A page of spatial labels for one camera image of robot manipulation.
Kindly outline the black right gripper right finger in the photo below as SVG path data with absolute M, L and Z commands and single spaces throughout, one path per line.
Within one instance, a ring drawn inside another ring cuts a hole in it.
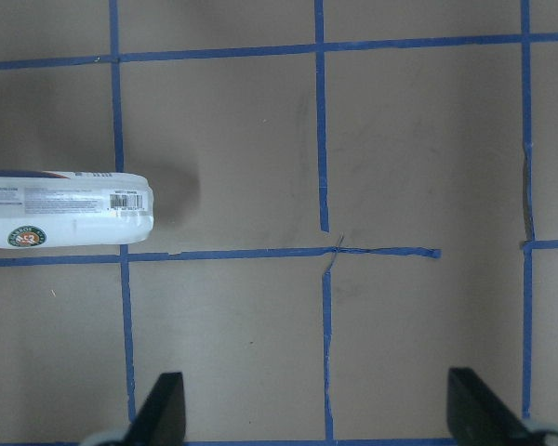
M 471 368 L 447 374 L 446 424 L 457 445 L 529 445 L 530 432 Z

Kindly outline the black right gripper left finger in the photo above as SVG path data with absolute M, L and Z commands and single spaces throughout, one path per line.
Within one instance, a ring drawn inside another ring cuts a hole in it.
M 182 372 L 160 374 L 124 436 L 125 445 L 183 445 L 186 406 Z

